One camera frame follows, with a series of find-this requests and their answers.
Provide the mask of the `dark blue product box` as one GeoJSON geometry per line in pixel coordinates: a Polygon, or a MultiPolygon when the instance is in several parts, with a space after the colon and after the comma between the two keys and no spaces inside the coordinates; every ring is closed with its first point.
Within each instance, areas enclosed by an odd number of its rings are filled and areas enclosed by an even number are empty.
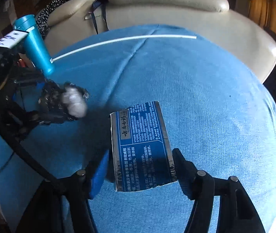
{"type": "Polygon", "coordinates": [[[116,191],[144,191],[177,180],[158,101],[111,113],[110,131],[116,191]]]}

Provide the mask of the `black plastic bag bundle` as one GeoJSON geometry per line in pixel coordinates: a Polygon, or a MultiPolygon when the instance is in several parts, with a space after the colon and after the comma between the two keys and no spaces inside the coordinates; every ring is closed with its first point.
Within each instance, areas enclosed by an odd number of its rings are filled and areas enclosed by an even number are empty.
{"type": "Polygon", "coordinates": [[[38,100],[38,118],[45,123],[71,122],[87,114],[89,92],[71,82],[58,85],[48,80],[38,100]]]}

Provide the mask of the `white long medicine box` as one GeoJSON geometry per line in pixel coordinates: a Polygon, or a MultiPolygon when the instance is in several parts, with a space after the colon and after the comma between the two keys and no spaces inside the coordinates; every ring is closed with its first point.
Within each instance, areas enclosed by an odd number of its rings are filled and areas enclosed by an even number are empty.
{"type": "Polygon", "coordinates": [[[12,49],[20,44],[27,36],[28,32],[21,30],[13,30],[0,38],[0,47],[12,49]]]}

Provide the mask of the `teal thermos bottle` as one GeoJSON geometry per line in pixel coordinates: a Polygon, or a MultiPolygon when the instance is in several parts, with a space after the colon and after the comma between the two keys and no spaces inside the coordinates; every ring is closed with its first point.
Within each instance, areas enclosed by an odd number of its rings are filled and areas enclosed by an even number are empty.
{"type": "Polygon", "coordinates": [[[36,68],[44,72],[45,76],[52,74],[54,70],[53,59],[45,46],[34,15],[30,14],[18,18],[13,23],[13,29],[28,33],[28,36],[24,40],[26,56],[36,68]]]}

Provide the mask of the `black floral garment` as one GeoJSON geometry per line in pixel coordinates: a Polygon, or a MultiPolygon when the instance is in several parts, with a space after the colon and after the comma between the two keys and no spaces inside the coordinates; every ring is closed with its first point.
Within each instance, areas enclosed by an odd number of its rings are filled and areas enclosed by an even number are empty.
{"type": "Polygon", "coordinates": [[[48,34],[50,28],[47,24],[48,18],[50,14],[60,5],[63,5],[65,2],[70,0],[52,0],[44,9],[42,9],[35,16],[36,25],[43,39],[45,39],[48,34]]]}

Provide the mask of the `blue tablecloth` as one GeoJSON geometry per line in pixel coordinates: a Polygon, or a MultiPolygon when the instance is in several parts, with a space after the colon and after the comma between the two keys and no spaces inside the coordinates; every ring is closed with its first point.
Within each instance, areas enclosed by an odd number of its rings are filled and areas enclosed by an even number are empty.
{"type": "Polygon", "coordinates": [[[276,218],[276,103],[256,75],[207,39],[166,25],[111,30],[59,53],[51,79],[90,92],[87,115],[40,125],[22,142],[57,178],[111,149],[110,115],[125,147],[118,150],[125,192],[110,168],[90,201],[99,232],[183,232],[193,202],[167,183],[164,140],[211,176],[236,175],[265,230],[276,218]]]}

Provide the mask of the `cream leather sofa right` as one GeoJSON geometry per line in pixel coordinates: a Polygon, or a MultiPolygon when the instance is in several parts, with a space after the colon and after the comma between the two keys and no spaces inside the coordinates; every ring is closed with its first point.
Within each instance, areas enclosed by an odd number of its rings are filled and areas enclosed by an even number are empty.
{"type": "Polygon", "coordinates": [[[276,65],[276,42],[228,0],[108,0],[109,29],[144,24],[184,27],[236,56],[264,82],[276,65]]]}

